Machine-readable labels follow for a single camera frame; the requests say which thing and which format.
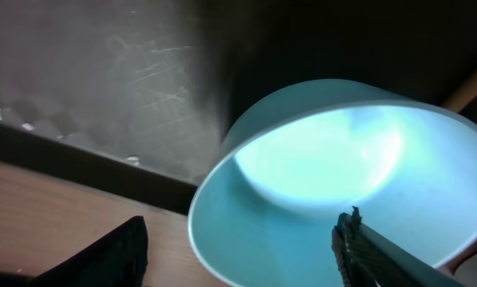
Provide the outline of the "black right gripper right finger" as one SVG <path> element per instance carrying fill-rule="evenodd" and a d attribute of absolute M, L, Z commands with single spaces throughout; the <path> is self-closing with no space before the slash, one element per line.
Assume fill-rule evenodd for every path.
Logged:
<path fill-rule="evenodd" d="M 346 287 L 463 287 L 366 226 L 356 206 L 339 215 L 332 249 Z"/>

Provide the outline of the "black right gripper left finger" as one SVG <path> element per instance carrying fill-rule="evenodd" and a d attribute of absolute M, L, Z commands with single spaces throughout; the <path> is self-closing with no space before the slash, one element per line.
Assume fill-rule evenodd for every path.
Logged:
<path fill-rule="evenodd" d="M 148 231 L 134 216 L 29 286 L 141 287 L 148 266 Z"/>

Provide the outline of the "light blue bowl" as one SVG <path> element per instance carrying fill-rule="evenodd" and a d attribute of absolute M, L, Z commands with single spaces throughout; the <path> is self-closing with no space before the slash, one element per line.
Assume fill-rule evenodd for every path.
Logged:
<path fill-rule="evenodd" d="M 196 257 L 233 286 L 339 286 L 342 213 L 439 267 L 477 240 L 477 125 L 347 80 L 265 96 L 231 126 L 188 214 Z"/>

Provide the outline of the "wooden chopstick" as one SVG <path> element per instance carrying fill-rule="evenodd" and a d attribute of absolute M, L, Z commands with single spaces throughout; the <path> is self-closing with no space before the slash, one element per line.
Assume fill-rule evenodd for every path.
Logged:
<path fill-rule="evenodd" d="M 443 108 L 459 113 L 477 97 L 477 69 L 442 104 Z"/>

